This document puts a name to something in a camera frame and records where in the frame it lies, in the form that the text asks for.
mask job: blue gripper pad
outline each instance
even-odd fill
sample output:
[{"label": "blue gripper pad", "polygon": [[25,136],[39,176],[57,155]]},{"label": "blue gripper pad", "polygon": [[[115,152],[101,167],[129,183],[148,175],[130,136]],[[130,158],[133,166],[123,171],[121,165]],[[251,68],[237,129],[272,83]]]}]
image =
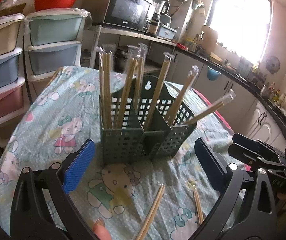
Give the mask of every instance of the blue gripper pad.
[{"label": "blue gripper pad", "polygon": [[85,170],[95,154],[95,145],[87,140],[78,151],[78,155],[64,173],[63,190],[66,194],[76,189]]}]

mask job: window frame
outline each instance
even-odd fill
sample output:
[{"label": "window frame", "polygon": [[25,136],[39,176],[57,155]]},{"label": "window frame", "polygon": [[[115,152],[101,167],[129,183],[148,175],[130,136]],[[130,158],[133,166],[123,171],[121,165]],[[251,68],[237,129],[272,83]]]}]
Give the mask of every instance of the window frame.
[{"label": "window frame", "polygon": [[[209,8],[209,11],[208,11],[208,14],[206,16],[206,19],[205,19],[205,23],[204,25],[210,27],[211,25],[211,22],[213,20],[213,16],[214,16],[214,9],[215,9],[215,4],[217,3],[218,0],[212,0],[211,1],[211,4],[210,4],[210,8]],[[265,41],[265,45],[264,45],[264,49],[262,51],[262,55],[261,55],[261,58],[260,60],[262,60],[264,54],[265,54],[265,50],[266,50],[266,46],[267,46],[267,43],[268,43],[268,40],[269,40],[269,37],[270,37],[270,30],[271,30],[271,26],[272,26],[272,18],[273,18],[273,0],[268,0],[270,2],[270,22],[269,22],[269,25],[268,25],[268,32],[267,32],[267,36],[266,36],[266,41]]]}]

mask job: blender handle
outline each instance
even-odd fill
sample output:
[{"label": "blender handle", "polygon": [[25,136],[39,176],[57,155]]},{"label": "blender handle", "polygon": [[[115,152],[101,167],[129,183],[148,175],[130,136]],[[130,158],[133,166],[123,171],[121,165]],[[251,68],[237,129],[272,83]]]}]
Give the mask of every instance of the blender handle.
[{"label": "blender handle", "polygon": [[162,8],[161,14],[167,14],[167,12],[169,11],[169,8],[170,8],[169,2],[166,1],[163,5],[163,8]]}]

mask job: microwave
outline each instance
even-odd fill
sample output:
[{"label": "microwave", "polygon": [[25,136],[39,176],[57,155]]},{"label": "microwave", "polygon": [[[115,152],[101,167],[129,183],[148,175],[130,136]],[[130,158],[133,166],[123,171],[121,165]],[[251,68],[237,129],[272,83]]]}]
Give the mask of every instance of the microwave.
[{"label": "microwave", "polygon": [[154,7],[146,0],[84,0],[94,24],[115,25],[147,32]]}]

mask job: dish rack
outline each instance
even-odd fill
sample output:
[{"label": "dish rack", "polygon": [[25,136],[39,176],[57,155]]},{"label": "dish rack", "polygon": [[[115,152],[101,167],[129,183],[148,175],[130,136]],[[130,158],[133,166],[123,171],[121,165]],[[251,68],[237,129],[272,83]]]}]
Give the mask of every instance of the dish rack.
[{"label": "dish rack", "polygon": [[[133,163],[166,156],[173,157],[182,143],[196,128],[196,123],[192,125],[181,124],[194,117],[193,112],[183,102],[180,105],[173,126],[170,127],[166,123],[164,116],[175,98],[169,94],[166,85],[164,85],[156,105],[157,111],[153,113],[149,130],[143,130],[157,80],[158,78],[152,75],[143,77],[138,114],[135,113],[132,103],[136,80],[132,81],[121,129],[103,128],[100,98],[100,132],[104,165]],[[117,101],[120,102],[121,100],[122,91],[123,89],[112,94],[112,123],[115,120],[115,109],[117,109]]]}]

